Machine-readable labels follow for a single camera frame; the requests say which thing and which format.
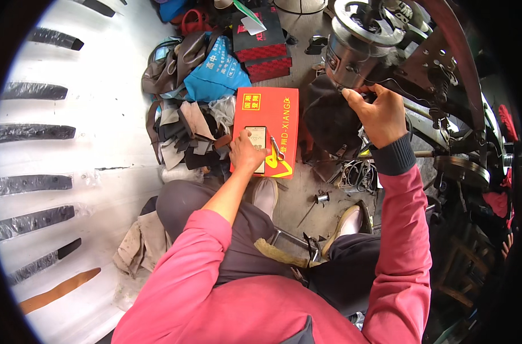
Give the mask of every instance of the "yellow logo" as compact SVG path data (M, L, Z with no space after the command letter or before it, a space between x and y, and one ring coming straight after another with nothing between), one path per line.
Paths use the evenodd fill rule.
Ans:
M242 99L242 110L259 110L261 107L261 94L245 93Z

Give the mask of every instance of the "white shoe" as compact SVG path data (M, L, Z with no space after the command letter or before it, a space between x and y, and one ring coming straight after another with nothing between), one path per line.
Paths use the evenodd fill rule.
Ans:
M362 212L360 206L354 205L349 209L345 210L337 224L335 232L328 239L326 245L324 245L324 248L322 249L322 257L327 259L328 250L330 249L330 246L333 244L335 239L347 234L358 233L361 229L361 225Z
M253 205L269 215L272 221L272 212L278 201L278 184L274 178L262 178L253 189Z

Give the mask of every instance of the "spool of thread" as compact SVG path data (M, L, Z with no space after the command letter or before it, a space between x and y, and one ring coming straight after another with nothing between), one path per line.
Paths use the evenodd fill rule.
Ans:
M322 202L329 202L330 201L330 194L328 192L322 194L322 195L315 195L314 196L314 203L319 204Z

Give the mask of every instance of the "blue plastic bag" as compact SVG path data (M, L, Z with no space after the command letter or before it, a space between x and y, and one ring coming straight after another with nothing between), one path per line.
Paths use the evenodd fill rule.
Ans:
M217 38L204 63L184 79L189 92L186 100L210 102L233 95L238 87L252 86L240 63L230 54L231 50L228 37Z

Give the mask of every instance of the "hand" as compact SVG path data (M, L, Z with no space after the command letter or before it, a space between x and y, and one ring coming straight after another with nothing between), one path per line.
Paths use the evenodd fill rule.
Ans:
M249 136L249 130L244 129L240 136L230 142L230 161L234 165L235 172L242 172L252 175L253 172L265 161L268 155L267 149L257 150L253 147Z
M507 235L507 244L505 244L505 241L504 241L502 243L502 245L504 246L504 248L502 249L502 256L504 257L504 260L505 260L505 258L507 258L507 255L509 254L509 249L513 245L513 233L509 233Z
M375 92L374 104L368 104L360 93ZM343 89L341 92L349 106L357 113L364 131L374 146L383 148L406 135L406 119L402 97L385 87L362 86L356 91Z

